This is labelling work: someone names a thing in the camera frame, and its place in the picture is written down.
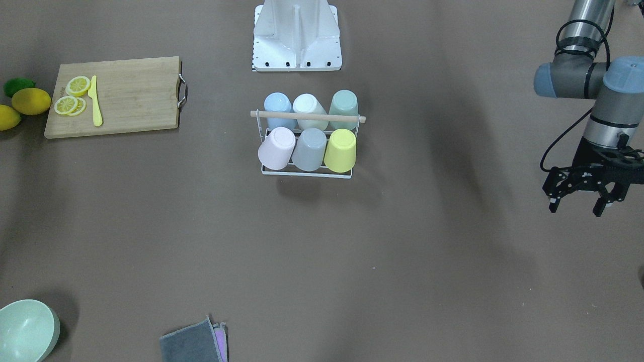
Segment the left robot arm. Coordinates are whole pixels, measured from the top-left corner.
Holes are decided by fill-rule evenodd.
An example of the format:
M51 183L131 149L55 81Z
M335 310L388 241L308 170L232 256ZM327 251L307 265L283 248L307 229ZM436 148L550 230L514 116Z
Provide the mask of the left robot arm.
M576 1L557 31L552 62L541 64L533 87L542 97L593 100L582 115L587 125L571 165L548 168L543 191L555 213L573 192L597 192L593 214L625 200L632 184L642 184L642 150L630 146L642 122L641 56L610 59L607 40L614 1Z

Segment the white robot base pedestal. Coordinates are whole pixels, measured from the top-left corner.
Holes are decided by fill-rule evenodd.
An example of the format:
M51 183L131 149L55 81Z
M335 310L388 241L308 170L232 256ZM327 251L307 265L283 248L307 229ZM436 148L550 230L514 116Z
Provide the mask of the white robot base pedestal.
M252 70L338 71L338 9L327 1L264 1L255 7Z

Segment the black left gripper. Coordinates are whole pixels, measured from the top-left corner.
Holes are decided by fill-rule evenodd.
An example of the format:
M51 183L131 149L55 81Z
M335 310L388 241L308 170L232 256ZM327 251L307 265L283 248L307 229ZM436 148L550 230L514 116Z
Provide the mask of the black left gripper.
M614 202L625 199L630 184L643 184L642 150L609 148L581 138L571 167L554 167L543 184L549 210L556 213L563 197L574 192L597 192L593 215L600 217Z

